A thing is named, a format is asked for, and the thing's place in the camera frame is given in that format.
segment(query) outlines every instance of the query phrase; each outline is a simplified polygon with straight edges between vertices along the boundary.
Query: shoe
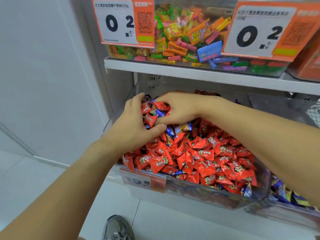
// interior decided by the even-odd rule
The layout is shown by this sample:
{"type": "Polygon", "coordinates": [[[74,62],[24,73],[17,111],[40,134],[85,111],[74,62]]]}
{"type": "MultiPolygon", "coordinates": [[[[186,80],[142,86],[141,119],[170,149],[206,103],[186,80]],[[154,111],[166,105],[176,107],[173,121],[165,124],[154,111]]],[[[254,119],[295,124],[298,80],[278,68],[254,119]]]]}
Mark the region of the shoe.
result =
{"type": "Polygon", "coordinates": [[[106,222],[102,240],[134,240],[134,232],[122,216],[113,215],[106,222]]]}

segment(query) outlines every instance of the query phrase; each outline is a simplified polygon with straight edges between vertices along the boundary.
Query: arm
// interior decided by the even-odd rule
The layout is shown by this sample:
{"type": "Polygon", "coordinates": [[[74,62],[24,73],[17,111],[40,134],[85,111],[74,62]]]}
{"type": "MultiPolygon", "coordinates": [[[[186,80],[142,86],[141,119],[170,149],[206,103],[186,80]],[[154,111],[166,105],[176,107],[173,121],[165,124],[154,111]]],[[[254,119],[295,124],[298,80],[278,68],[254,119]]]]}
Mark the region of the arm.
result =
{"type": "Polygon", "coordinates": [[[239,140],[290,189],[320,206],[320,129],[218,96],[173,92],[157,101],[172,108],[157,123],[182,124],[197,117],[209,120],[239,140]]]}
{"type": "Polygon", "coordinates": [[[0,239],[77,239],[90,207],[117,159],[166,130],[161,124],[146,130],[139,94],[102,138],[49,186],[2,232],[0,239]]]}

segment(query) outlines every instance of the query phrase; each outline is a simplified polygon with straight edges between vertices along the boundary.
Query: right arm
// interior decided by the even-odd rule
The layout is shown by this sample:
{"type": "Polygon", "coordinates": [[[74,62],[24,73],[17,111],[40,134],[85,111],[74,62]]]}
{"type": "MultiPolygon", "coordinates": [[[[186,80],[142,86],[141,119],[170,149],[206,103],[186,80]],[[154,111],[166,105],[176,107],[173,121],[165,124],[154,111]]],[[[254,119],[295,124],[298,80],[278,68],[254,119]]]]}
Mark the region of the right arm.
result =
{"type": "Polygon", "coordinates": [[[166,125],[202,117],[240,141],[275,175],[320,206],[320,129],[248,108],[218,96],[170,92],[157,101],[170,104],[166,125]]]}

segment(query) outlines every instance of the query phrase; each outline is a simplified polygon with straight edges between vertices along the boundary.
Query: price tag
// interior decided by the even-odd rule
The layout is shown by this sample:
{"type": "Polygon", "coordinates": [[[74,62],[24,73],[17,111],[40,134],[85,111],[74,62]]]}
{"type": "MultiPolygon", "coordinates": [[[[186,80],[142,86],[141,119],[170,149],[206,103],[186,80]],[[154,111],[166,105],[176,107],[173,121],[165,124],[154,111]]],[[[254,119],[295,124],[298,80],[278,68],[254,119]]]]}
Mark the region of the price tag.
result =
{"type": "Polygon", "coordinates": [[[293,61],[320,27],[320,4],[238,1],[223,55],[293,61]]]}
{"type": "Polygon", "coordinates": [[[154,48],[154,0],[92,0],[103,44],[154,48]]]}
{"type": "Polygon", "coordinates": [[[129,169],[120,168],[120,175],[126,184],[134,185],[147,190],[153,190],[160,193],[166,191],[166,179],[157,177],[147,173],[131,171],[129,169]]]}

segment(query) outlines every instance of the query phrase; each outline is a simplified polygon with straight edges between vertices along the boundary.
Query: shelf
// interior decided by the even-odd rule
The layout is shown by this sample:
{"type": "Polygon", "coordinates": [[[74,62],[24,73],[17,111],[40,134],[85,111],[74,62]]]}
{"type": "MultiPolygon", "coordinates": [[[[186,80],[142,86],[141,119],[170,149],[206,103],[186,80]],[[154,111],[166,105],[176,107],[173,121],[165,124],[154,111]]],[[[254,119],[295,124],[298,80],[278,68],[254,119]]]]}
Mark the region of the shelf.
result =
{"type": "Polygon", "coordinates": [[[104,64],[106,69],[116,69],[222,84],[233,84],[247,87],[320,95],[320,83],[298,80],[287,73],[283,73],[280,78],[275,78],[161,64],[140,63],[129,60],[111,59],[108,57],[104,60],[104,64]]]}

